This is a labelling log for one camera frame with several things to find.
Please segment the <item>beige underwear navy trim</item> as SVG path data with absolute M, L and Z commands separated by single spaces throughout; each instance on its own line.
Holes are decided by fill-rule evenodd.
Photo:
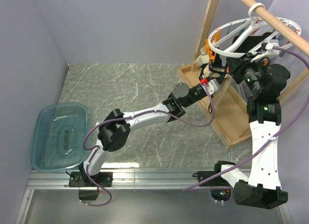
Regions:
M 216 108 L 221 99 L 223 98 L 225 92 L 230 86 L 232 77 L 228 73 L 227 66 L 223 66 L 222 63 L 205 63 L 201 66 L 200 77 L 204 76 L 205 78 L 216 79 L 220 85 L 219 90 L 212 95 L 212 101 L 214 107 Z

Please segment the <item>white round clip hanger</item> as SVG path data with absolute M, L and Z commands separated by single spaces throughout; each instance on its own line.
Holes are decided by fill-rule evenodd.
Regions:
M 286 34 L 258 16 L 257 8 L 265 6 L 255 3 L 249 8 L 247 18 L 221 25 L 209 34 L 204 49 L 212 61 L 217 55 L 241 58 L 248 54 L 254 61 L 264 56 L 274 58 L 280 54 L 273 47 L 289 49 L 294 45 Z

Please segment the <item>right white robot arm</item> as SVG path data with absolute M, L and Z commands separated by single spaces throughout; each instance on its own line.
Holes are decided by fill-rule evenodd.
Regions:
M 271 64 L 269 57 L 255 61 L 252 56 L 227 57 L 229 73 L 236 83 L 245 82 L 251 96 L 247 99 L 252 134 L 251 173 L 247 177 L 231 162 L 218 161 L 214 171 L 199 181 L 199 186 L 227 185 L 233 188 L 238 205 L 273 209 L 288 201 L 278 175 L 278 138 L 281 129 L 279 95 L 291 74 L 280 64 Z

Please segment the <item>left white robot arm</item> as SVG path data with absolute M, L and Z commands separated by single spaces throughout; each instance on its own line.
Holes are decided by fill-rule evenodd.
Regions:
M 79 166 L 80 181 L 85 187 L 96 186 L 99 181 L 101 166 L 106 161 L 108 153 L 120 150 L 126 144 L 130 133 L 155 124 L 169 123 L 175 120 L 183 121 L 185 108 L 210 97 L 213 97 L 225 80 L 224 76 L 200 76 L 200 83 L 189 87 L 186 83 L 175 85 L 167 99 L 156 106 L 136 111 L 121 112 L 112 110 L 106 119 L 93 127 L 84 137 L 83 148 L 91 151 L 91 155 Z

